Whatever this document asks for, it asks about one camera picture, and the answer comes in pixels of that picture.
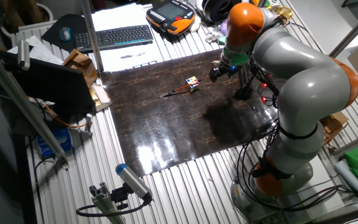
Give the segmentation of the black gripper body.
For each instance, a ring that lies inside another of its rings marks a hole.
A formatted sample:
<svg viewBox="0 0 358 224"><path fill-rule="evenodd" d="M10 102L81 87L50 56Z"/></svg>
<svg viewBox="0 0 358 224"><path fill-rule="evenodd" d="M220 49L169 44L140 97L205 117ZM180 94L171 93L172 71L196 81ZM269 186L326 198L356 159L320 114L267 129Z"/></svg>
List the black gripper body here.
<svg viewBox="0 0 358 224"><path fill-rule="evenodd" d="M234 74L236 74L239 71L239 67L237 66L233 66L233 65L228 65L227 63L220 61L218 68L219 67L223 67L224 68L224 75L228 75L228 77L233 76Z"/></svg>

